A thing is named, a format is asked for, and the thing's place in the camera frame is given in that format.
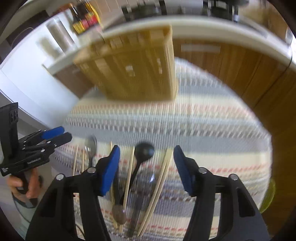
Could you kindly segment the person's left hand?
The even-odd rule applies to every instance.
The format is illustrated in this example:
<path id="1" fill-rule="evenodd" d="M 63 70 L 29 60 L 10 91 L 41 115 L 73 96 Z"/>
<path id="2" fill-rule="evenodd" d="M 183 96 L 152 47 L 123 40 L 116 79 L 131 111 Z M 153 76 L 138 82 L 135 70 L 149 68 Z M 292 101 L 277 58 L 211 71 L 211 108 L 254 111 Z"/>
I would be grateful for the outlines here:
<path id="1" fill-rule="evenodd" d="M 20 192 L 17 190 L 17 187 L 23 186 L 23 182 L 20 178 L 10 175 L 7 178 L 6 182 L 13 196 L 22 202 L 26 202 L 27 199 L 38 198 L 38 196 L 41 193 L 39 174 L 37 168 L 34 168 L 31 172 L 28 191 L 26 194 L 20 194 Z"/>

